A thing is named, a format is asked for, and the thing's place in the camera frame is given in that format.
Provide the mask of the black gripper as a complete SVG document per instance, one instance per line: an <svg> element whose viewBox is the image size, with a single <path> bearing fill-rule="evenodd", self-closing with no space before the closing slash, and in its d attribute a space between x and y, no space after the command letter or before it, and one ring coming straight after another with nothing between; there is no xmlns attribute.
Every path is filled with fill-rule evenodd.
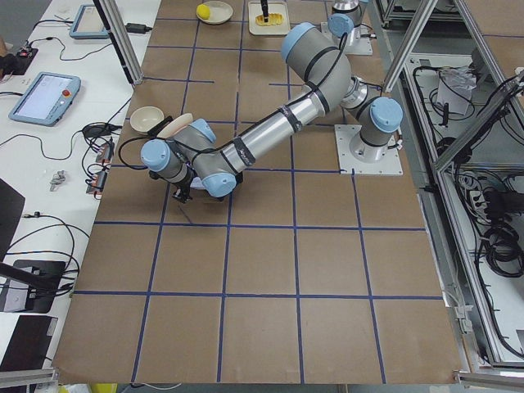
<svg viewBox="0 0 524 393"><path fill-rule="evenodd" d="M180 161L170 161L162 169L157 165L149 166L149 175L153 179L163 179L176 187L172 197L180 202L186 203L192 199L190 195L192 180L196 172Z"/></svg>

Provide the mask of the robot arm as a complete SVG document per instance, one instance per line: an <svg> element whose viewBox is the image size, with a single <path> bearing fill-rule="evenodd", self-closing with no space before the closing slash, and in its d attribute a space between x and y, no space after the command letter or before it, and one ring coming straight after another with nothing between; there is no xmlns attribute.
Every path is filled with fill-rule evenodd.
<svg viewBox="0 0 524 393"><path fill-rule="evenodd" d="M294 133L323 117L355 95L359 79L341 46L335 46L314 25L303 22L282 41L282 59L303 80L301 93L218 147L203 119L167 138L153 138L140 151L153 178L176 186L174 198L185 202L195 178L211 197L223 198L243 180L242 172Z"/></svg>
<svg viewBox="0 0 524 393"><path fill-rule="evenodd" d="M327 28L333 38L347 37L359 39L361 25L368 1L335 1L332 14L327 18ZM260 1L260 12L255 15L255 24L261 27L281 25L284 15L281 12L270 12L269 2Z"/></svg>

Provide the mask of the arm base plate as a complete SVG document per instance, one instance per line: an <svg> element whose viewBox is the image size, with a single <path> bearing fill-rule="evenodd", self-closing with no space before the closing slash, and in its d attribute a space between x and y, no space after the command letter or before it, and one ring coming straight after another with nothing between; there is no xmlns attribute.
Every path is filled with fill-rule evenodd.
<svg viewBox="0 0 524 393"><path fill-rule="evenodd" d="M320 26L322 34L330 39L336 47L339 47L340 39L330 32L328 23L322 22ZM373 54L371 39L366 27L361 25L351 31L344 47L344 53L358 56L371 56Z"/></svg>
<svg viewBox="0 0 524 393"><path fill-rule="evenodd" d="M385 146L372 147L361 138L359 124L336 124L335 138L341 174L401 176L404 174L395 139Z"/></svg>

